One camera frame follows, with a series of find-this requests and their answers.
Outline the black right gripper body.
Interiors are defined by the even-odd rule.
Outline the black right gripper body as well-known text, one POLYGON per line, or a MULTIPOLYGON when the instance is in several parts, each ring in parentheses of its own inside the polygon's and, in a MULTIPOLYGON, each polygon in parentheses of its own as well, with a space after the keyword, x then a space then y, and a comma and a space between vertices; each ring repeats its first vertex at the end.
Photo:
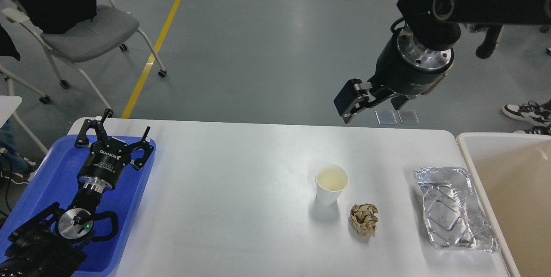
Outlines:
POLYGON ((453 49, 429 49, 410 28, 401 28, 379 55, 372 83, 401 95, 419 95, 445 75, 453 59, 453 49))

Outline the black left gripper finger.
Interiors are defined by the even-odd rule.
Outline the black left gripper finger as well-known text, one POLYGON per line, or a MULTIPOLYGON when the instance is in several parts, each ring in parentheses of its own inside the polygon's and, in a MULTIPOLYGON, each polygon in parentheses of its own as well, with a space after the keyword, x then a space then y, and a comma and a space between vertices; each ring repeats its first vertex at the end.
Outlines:
POLYGON ((76 148, 84 148, 85 146, 90 147, 90 140, 88 139, 87 132, 90 129, 93 129, 95 131, 97 139, 104 144, 105 146, 108 146, 108 134, 104 128, 104 123, 107 118, 112 117, 113 110, 110 108, 106 108, 104 110, 103 115, 99 120, 85 120, 83 125, 81 126, 81 129, 79 133, 77 134, 77 138, 75 140, 75 147, 76 148))
POLYGON ((148 159, 150 158, 150 155, 154 151, 154 147, 150 144, 148 140, 146 140, 147 135, 149 134, 150 126, 147 126, 144 130, 143 136, 138 140, 137 142, 133 142, 131 144, 125 145, 125 155, 128 155, 131 157, 131 153, 134 151, 142 150, 143 156, 138 159, 131 159, 130 165, 135 170, 141 170, 148 159))

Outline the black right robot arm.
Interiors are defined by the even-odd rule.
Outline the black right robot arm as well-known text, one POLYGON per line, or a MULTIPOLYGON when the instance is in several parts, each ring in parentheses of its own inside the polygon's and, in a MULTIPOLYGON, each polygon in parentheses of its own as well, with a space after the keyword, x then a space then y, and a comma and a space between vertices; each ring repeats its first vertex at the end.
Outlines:
POLYGON ((398 0, 397 8, 401 17, 391 25, 374 75, 348 80, 333 101, 345 123, 388 99, 400 110, 430 93, 452 67, 460 24, 486 33, 476 49, 481 59, 494 53, 504 25, 550 24, 550 0, 398 0))

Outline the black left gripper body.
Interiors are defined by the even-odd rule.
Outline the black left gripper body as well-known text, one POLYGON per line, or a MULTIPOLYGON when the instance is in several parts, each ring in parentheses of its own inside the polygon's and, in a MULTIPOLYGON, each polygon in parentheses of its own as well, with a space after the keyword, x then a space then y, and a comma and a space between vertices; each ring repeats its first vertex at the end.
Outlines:
POLYGON ((131 160, 126 146, 126 142, 116 137, 108 137, 106 144, 100 140, 93 142, 90 154, 77 174, 78 184, 83 186, 99 179, 104 181, 105 190, 114 190, 124 167, 131 160))

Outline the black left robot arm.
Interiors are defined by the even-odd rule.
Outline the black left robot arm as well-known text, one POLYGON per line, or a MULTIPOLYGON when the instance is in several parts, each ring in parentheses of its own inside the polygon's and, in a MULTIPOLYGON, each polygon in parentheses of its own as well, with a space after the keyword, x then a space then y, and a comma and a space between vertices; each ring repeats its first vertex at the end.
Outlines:
POLYGON ((154 162, 154 141, 116 138, 112 110, 53 145, 1 231, 3 277, 109 275, 154 162))

